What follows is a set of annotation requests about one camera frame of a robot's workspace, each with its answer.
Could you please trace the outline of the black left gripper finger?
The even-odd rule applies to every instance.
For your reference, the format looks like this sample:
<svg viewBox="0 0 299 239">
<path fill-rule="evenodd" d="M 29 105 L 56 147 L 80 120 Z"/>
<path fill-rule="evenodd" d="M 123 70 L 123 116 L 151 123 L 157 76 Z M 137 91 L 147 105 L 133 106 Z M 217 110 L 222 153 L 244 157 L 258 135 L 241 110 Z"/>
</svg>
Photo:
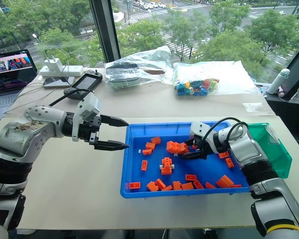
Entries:
<svg viewBox="0 0 299 239">
<path fill-rule="evenodd" d="M 110 126 L 115 126 L 115 127 L 129 126 L 129 124 L 121 118 L 107 116 L 107 115 L 100 115 L 100 118 L 101 118 L 101 123 L 105 123 Z"/>
<path fill-rule="evenodd" d="M 128 147 L 129 145 L 114 140 L 108 140 L 108 141 L 98 140 L 97 142 L 94 143 L 95 150 L 103 150 L 103 151 L 124 150 Z"/>
</svg>

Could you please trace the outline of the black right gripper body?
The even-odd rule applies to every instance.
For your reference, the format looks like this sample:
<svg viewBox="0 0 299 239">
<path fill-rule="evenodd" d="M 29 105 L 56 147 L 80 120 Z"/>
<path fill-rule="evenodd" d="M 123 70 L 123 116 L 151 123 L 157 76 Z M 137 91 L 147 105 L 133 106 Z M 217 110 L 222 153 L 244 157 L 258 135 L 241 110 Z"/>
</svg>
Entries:
<svg viewBox="0 0 299 239">
<path fill-rule="evenodd" d="M 197 151 L 194 152 L 194 159 L 207 159 L 207 156 L 211 154 L 211 147 L 203 137 L 195 135 L 194 145 L 197 149 Z"/>
</svg>

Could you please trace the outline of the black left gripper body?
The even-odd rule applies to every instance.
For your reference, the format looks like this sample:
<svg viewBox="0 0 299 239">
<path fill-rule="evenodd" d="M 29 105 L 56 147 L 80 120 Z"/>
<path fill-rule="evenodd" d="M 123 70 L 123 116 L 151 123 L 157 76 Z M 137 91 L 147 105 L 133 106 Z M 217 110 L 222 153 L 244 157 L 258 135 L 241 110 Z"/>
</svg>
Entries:
<svg viewBox="0 0 299 239">
<path fill-rule="evenodd" d="M 100 126 L 101 117 L 99 116 L 83 120 L 83 123 L 79 124 L 78 138 L 93 145 L 94 149 L 100 149 L 98 143 Z"/>
</svg>

